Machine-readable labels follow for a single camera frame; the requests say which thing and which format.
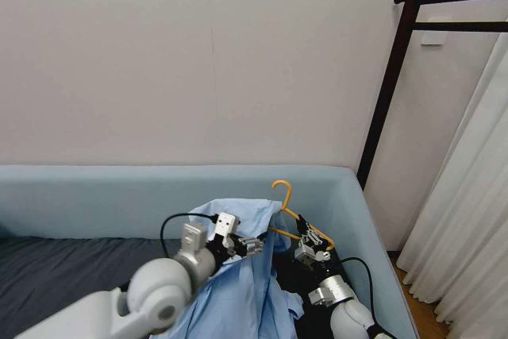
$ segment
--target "wooden floor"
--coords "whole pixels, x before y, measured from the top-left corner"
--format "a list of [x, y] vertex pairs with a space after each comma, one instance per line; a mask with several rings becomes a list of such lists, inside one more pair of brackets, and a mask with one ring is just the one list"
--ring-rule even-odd
[[397, 268], [394, 259], [391, 259], [391, 263], [394, 265], [398, 281], [404, 290], [404, 296], [406, 297], [407, 304], [410, 307], [411, 314], [413, 315], [413, 319], [418, 328], [418, 332], [420, 333], [420, 338], [445, 339], [446, 335], [448, 335], [448, 327], [444, 323], [436, 322], [436, 315], [434, 313], [436, 304], [419, 302], [413, 298], [409, 293], [410, 287], [402, 283], [402, 279], [406, 275], [406, 272]]

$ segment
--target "white wall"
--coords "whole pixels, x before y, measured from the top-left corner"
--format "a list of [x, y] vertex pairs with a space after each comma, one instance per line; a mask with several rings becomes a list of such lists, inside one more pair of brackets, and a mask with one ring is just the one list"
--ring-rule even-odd
[[[400, 11], [392, 0], [0, 5], [0, 164], [356, 168]], [[508, 14], [505, 0], [461, 6], [423, 13]], [[388, 249], [411, 227], [494, 40], [413, 39], [367, 191]]]

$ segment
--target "hanger hook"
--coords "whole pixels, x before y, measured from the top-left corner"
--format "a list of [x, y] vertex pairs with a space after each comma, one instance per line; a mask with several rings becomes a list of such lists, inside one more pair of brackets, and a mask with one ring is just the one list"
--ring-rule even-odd
[[293, 186], [291, 186], [287, 180], [276, 180], [271, 185], [271, 188], [275, 188], [279, 184], [283, 184], [287, 187], [286, 198], [284, 199], [284, 203], [283, 203], [283, 207], [282, 207], [282, 210], [285, 210], [287, 208], [287, 204], [289, 204], [289, 201], [291, 199], [291, 192], [293, 192]]

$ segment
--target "light blue bed frame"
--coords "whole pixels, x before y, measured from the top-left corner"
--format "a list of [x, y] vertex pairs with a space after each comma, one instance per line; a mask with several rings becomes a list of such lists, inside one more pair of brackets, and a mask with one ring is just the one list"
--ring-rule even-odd
[[[0, 237], [157, 238], [169, 214], [215, 198], [283, 200], [335, 240], [341, 258], [358, 256], [371, 268], [375, 312], [398, 339], [417, 338], [412, 317], [360, 185], [348, 168], [328, 166], [0, 166]], [[181, 224], [169, 225], [177, 238]], [[346, 271], [369, 306], [361, 264]]]

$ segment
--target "white curtain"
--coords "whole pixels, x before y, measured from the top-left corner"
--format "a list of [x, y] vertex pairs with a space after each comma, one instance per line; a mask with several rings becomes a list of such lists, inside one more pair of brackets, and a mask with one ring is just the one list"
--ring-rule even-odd
[[397, 265], [449, 338], [508, 338], [508, 36], [501, 35]]

